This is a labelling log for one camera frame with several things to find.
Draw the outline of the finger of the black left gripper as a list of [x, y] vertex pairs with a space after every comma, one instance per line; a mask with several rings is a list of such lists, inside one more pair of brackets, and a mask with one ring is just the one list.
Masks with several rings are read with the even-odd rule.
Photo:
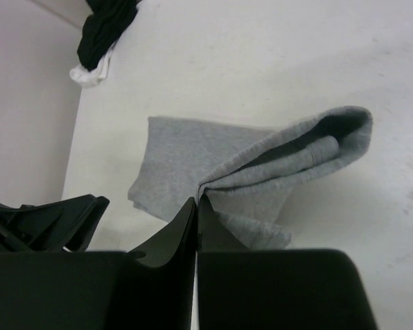
[[109, 200], [104, 196], [82, 195], [66, 199], [65, 209], [71, 211], [72, 236], [64, 249], [71, 252], [85, 251], [96, 231], [99, 221], [106, 211]]

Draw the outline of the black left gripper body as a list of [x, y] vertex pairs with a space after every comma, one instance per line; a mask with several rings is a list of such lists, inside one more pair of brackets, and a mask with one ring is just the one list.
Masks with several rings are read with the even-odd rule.
[[0, 203], [0, 252], [71, 252], [71, 211], [58, 201], [11, 208]]

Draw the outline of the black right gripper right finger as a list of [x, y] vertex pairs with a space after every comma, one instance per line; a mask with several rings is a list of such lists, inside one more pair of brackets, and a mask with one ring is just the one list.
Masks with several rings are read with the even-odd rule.
[[201, 329], [376, 329], [359, 272], [331, 249], [252, 251], [198, 204]]

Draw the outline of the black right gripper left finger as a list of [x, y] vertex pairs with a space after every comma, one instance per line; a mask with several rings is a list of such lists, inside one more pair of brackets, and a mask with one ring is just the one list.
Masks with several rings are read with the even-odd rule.
[[188, 329], [195, 214], [129, 252], [0, 254], [0, 329]]

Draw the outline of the grey tank top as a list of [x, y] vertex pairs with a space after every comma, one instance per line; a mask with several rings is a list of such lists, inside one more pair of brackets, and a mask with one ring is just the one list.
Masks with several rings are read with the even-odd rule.
[[372, 114], [339, 107], [281, 130], [150, 117], [140, 170], [129, 189], [135, 208], [171, 221], [190, 197], [208, 197], [219, 220], [252, 250], [284, 249], [277, 224], [292, 190], [330, 175], [369, 149]]

